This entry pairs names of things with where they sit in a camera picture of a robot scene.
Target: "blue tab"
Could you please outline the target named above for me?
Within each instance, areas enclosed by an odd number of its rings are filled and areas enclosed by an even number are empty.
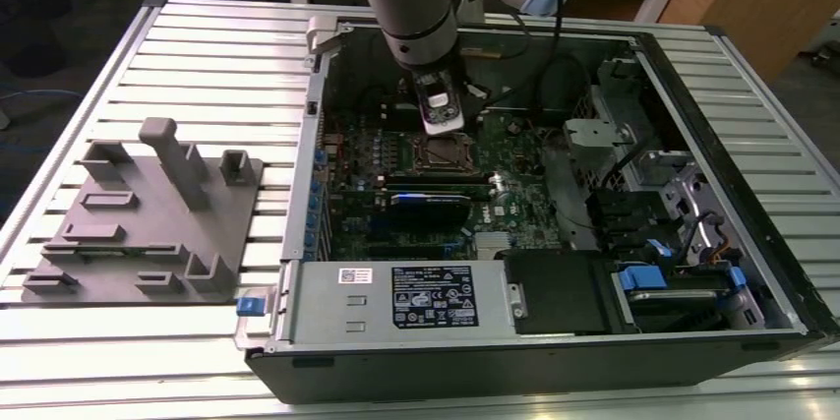
[[[729,279],[732,280],[732,285],[736,289],[743,289],[747,287],[747,276],[744,275],[744,271],[741,268],[733,266],[727,270],[729,274]]]
[[[265,299],[263,297],[241,297],[236,301],[239,317],[263,317],[265,315]]]
[[[671,258],[673,256],[673,252],[671,251],[671,248],[663,245],[659,242],[659,240],[649,239],[647,240],[647,242],[651,245],[653,245],[653,248],[656,248],[656,251],[659,252],[659,256],[664,256],[665,258]]]
[[[668,288],[659,266],[631,266],[619,272],[619,281],[624,290]]]

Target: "barcode sticker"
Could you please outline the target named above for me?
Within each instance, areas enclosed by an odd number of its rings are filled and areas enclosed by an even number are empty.
[[[340,284],[371,284],[373,282],[372,268],[340,268]]]

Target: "aluminum extrusion table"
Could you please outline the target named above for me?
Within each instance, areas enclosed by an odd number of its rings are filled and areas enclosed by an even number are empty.
[[[265,160],[239,284],[275,282],[307,88],[304,32],[316,14],[360,17],[371,11],[215,0],[167,0],[141,8],[0,232],[0,304],[8,304],[0,310],[0,417],[837,418],[840,345],[747,366],[692,388],[289,406],[244,364],[231,306],[15,307],[43,241],[87,177],[75,164],[87,142],[128,140],[131,152],[151,153],[135,140],[147,116],[176,119],[177,138],[199,143],[204,156],[236,145]],[[821,296],[840,313],[840,178],[728,39],[693,27],[568,24],[656,35]],[[263,320],[248,325],[251,335],[267,333]]]

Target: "power supply label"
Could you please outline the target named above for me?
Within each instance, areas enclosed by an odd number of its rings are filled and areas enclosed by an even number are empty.
[[[392,268],[391,282],[399,329],[477,327],[469,266]]]

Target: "motherboard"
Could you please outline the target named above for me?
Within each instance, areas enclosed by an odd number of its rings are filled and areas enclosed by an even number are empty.
[[[541,164],[548,129],[491,112],[469,130],[431,137],[393,130],[385,114],[357,117],[339,115],[324,136],[333,260],[475,260],[561,247]]]

